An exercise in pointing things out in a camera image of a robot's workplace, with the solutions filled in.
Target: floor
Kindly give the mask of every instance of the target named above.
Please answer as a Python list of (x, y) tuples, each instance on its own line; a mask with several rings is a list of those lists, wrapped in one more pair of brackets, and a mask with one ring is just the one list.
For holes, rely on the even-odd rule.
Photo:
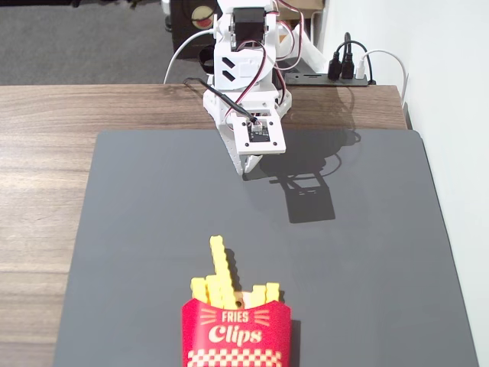
[[(173, 55), (159, 0), (0, 8), (0, 85), (162, 83)], [(169, 83), (205, 76), (179, 60)]]

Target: wooden table surface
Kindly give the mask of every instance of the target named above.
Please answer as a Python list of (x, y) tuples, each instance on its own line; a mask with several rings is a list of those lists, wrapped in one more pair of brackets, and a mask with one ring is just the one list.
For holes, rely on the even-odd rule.
[[(395, 86), (291, 92), (285, 128), (406, 128)], [(0, 366), (52, 365), (97, 134), (213, 128), (201, 95), (178, 85), (0, 86)]]

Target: white cable cord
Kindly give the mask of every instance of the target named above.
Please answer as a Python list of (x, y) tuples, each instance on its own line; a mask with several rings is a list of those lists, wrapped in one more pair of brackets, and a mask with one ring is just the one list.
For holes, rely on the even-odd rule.
[[(406, 85), (407, 85), (407, 72), (406, 72), (406, 67), (404, 66), (404, 63), (403, 61), (396, 55), (396, 54), (393, 54), (392, 52), (390, 51), (387, 51), (387, 50), (381, 50), (381, 49), (376, 49), (376, 50), (370, 50), (368, 52), (366, 52), (360, 59), (360, 65), (358, 66), (357, 68), (357, 79), (363, 79), (363, 75), (365, 74), (365, 57), (367, 55), (370, 55), (370, 54), (373, 54), (374, 52), (381, 52), (382, 54), (387, 54), (387, 55), (391, 55), (394, 59), (397, 60), (397, 62), (399, 62), (400, 64), (400, 67), (402, 67), (403, 69), (403, 89), (402, 89), (402, 92), (400, 94), (400, 98), (401, 98), (401, 102), (402, 104), (404, 105), (404, 96), (406, 95)], [(358, 71), (361, 71), (361, 77), (359, 77), (358, 75)]]
[(175, 51), (175, 54), (173, 55), (173, 57), (170, 60), (170, 63), (168, 64), (168, 69), (167, 69), (167, 73), (165, 74), (165, 79), (163, 81), (163, 84), (167, 83), (167, 79), (168, 79), (168, 75), (170, 75), (171, 67), (173, 66), (173, 63), (175, 62), (176, 57), (178, 56), (178, 54), (180, 52), (182, 52), (182, 50), (185, 48), (185, 46), (187, 44), (189, 44), (190, 42), (192, 42), (193, 40), (195, 40), (197, 37), (203, 36), (204, 34), (212, 34), (212, 33), (214, 33), (214, 30), (212, 30), (212, 29), (206, 29), (205, 31), (197, 32), (197, 33), (191, 35), (189, 38), (187, 38), (187, 40), (185, 42), (183, 42), (180, 45), (180, 47), (178, 47), (178, 50)]

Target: black power strip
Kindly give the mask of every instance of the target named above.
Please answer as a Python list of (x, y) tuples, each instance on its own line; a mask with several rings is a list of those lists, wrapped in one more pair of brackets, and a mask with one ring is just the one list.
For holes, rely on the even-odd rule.
[(288, 86), (368, 86), (367, 77), (363, 79), (342, 79), (330, 80), (328, 74), (302, 74), (286, 73), (285, 83)]

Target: black plug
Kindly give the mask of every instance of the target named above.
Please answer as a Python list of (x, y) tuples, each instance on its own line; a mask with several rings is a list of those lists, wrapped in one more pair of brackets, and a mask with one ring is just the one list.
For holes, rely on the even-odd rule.
[(333, 58), (329, 61), (328, 79), (338, 80), (342, 73), (342, 63), (339, 60), (339, 52), (334, 52)]
[(342, 63), (342, 79), (353, 79), (355, 64), (353, 63), (353, 54), (346, 53), (345, 61)]

